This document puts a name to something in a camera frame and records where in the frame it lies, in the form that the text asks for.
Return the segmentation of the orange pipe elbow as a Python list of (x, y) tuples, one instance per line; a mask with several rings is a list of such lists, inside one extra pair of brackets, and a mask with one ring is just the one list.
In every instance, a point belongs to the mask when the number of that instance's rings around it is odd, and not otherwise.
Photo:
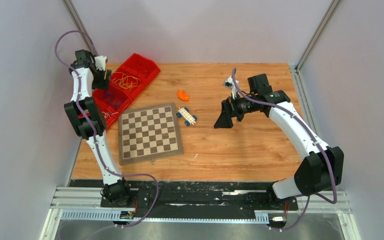
[(186, 94), (183, 90), (177, 91), (177, 97), (179, 100), (181, 100), (183, 102), (188, 102), (190, 100), (190, 95)]

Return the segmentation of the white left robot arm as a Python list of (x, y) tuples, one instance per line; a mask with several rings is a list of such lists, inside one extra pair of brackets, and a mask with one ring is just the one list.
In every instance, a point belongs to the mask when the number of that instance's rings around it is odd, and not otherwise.
[(107, 122), (93, 98), (94, 90), (108, 90), (111, 70), (107, 57), (94, 55), (82, 49), (75, 52), (75, 61), (68, 67), (73, 78), (73, 95), (64, 105), (64, 111), (77, 136), (84, 139), (92, 150), (102, 174), (100, 192), (105, 203), (127, 207), (133, 201), (125, 178), (110, 151)]

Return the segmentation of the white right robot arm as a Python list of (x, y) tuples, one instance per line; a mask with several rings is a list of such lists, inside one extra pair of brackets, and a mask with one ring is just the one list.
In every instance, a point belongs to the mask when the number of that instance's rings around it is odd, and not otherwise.
[(292, 143), (301, 163), (293, 176), (270, 184), (265, 195), (266, 204), (278, 209), (286, 198), (319, 195), (331, 189), (337, 201), (337, 185), (342, 181), (344, 153), (340, 147), (329, 146), (310, 129), (298, 114), (291, 99), (283, 90), (274, 91), (266, 74), (247, 79), (249, 93), (239, 89), (239, 82), (233, 71), (223, 86), (231, 95), (221, 102), (221, 113), (215, 129), (231, 129), (233, 118), (241, 122), (248, 113), (261, 112), (284, 132)]

